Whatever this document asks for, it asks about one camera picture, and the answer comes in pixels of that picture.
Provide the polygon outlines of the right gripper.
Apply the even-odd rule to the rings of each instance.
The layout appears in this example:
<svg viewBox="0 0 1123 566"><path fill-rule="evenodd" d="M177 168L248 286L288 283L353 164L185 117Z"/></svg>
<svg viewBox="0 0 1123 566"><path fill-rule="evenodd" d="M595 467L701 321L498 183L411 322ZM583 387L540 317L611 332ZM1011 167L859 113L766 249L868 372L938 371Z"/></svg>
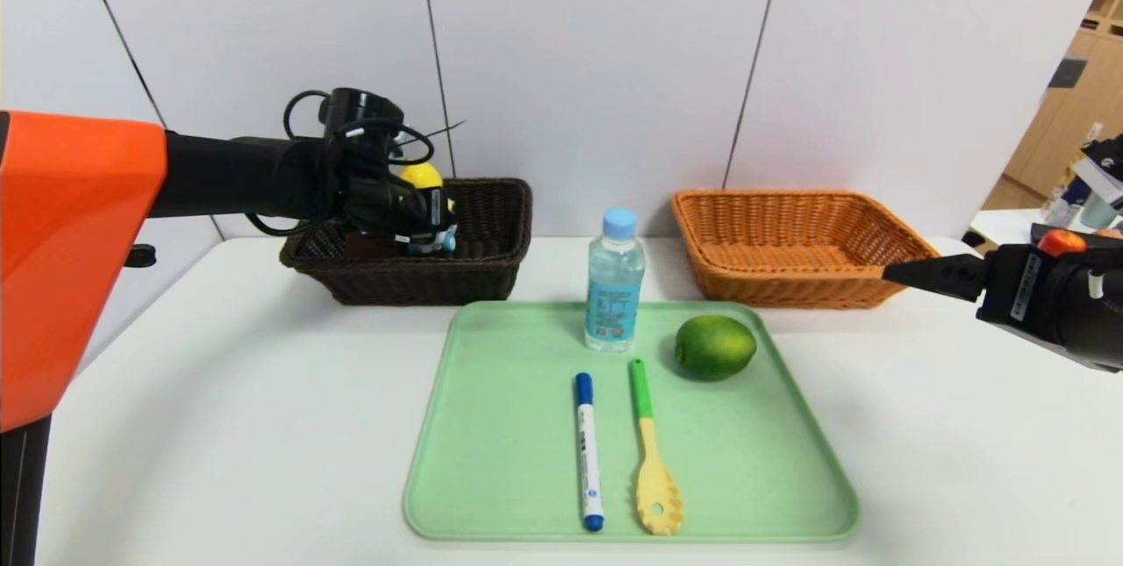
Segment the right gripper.
<svg viewBox="0 0 1123 566"><path fill-rule="evenodd" d="M968 302L985 290L976 314L983 322L1087 369L1119 373L1122 367L1119 249L1054 257L1034 246L1003 245L986 259L958 254L891 263L882 279Z"/></svg>

